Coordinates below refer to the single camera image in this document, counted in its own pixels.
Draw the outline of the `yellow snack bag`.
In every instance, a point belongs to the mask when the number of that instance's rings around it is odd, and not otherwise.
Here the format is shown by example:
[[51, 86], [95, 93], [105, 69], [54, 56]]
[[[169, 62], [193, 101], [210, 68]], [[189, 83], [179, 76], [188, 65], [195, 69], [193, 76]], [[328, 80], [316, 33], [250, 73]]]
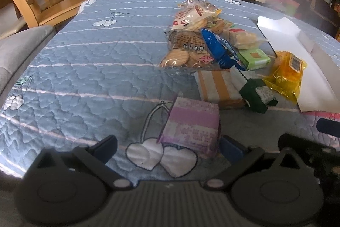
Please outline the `yellow snack bag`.
[[275, 54], [277, 57], [270, 74], [263, 80], [270, 89], [297, 104], [304, 70], [308, 64], [289, 51], [278, 51]]

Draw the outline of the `dark green snack packet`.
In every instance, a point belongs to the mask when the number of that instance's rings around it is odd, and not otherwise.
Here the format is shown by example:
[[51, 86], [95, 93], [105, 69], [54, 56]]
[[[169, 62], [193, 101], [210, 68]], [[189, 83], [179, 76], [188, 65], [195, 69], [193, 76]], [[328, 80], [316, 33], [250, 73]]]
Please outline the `dark green snack packet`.
[[253, 112], [264, 114], [269, 106], [275, 107], [278, 100], [272, 90], [253, 71], [230, 68], [231, 82]]

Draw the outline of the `green snack box packet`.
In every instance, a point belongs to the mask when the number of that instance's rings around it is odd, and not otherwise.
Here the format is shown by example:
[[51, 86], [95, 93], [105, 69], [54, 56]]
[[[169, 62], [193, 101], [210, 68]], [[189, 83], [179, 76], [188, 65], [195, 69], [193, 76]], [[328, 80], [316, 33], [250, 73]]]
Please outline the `green snack box packet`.
[[260, 48], [239, 50], [239, 59], [247, 70], [257, 70], [270, 63], [270, 57]]

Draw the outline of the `purple snack packet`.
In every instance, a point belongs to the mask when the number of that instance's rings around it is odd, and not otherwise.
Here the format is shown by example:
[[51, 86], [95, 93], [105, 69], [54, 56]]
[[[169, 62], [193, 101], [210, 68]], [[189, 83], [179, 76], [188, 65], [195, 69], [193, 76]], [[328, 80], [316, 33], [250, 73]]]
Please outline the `purple snack packet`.
[[212, 158], [218, 149], [219, 127], [217, 104], [177, 97], [157, 142], [172, 143]]

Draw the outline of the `orange striped snack packet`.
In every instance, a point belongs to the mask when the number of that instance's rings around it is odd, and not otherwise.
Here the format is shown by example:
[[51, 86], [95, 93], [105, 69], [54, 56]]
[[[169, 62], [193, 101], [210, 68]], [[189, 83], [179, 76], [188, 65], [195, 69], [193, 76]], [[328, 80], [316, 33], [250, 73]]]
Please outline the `orange striped snack packet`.
[[220, 109], [245, 106], [245, 101], [232, 83], [229, 70], [199, 70], [194, 77], [202, 101], [215, 103]]

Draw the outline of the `blue cookie packet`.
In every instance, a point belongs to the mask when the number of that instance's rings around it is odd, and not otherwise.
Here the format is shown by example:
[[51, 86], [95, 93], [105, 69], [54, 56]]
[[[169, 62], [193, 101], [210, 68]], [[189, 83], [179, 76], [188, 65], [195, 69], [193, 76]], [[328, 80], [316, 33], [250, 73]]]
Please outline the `blue cookie packet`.
[[207, 29], [202, 29], [201, 34], [207, 48], [221, 69], [230, 69], [235, 66], [239, 70], [245, 70], [237, 53], [227, 40]]

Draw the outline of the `clear bag round biscuits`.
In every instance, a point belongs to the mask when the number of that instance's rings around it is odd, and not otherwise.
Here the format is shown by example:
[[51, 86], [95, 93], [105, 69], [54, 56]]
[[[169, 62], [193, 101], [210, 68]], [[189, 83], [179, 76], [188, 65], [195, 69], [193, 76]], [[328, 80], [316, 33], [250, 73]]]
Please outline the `clear bag round biscuits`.
[[168, 33], [169, 51], [160, 67], [203, 68], [215, 64], [202, 34], [198, 31], [171, 30]]

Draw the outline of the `red bean bread packet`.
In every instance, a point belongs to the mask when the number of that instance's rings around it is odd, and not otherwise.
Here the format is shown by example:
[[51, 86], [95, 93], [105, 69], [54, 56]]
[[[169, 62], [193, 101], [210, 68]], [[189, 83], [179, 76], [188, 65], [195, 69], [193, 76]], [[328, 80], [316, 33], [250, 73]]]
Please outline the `red bean bread packet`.
[[178, 5], [172, 30], [199, 30], [206, 26], [208, 20], [217, 17], [222, 9], [207, 0], [185, 0]]

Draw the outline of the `blue quilted table cover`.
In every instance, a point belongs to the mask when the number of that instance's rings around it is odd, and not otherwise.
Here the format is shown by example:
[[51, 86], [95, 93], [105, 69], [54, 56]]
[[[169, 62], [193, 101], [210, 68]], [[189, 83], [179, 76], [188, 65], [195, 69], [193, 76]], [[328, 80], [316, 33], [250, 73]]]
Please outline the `blue quilted table cover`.
[[108, 166], [141, 179], [207, 179], [229, 165], [156, 143], [177, 97], [199, 99], [193, 73], [159, 66], [185, 0], [91, 0], [28, 65], [1, 108], [1, 171], [23, 177], [46, 147], [70, 151], [115, 135]]

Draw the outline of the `grey sofa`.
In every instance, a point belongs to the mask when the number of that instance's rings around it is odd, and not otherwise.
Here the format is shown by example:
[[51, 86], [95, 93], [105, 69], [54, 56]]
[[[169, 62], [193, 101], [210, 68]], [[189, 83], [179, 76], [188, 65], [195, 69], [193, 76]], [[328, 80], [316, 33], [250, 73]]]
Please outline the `grey sofa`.
[[39, 26], [1, 39], [0, 94], [1, 105], [31, 61], [55, 36], [52, 26]]

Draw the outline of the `near wooden chair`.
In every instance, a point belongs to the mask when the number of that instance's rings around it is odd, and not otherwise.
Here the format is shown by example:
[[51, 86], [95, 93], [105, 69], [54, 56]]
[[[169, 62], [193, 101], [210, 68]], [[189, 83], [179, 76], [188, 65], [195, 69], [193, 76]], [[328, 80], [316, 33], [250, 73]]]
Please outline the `near wooden chair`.
[[87, 0], [13, 0], [27, 26], [57, 26], [77, 15], [82, 3]]

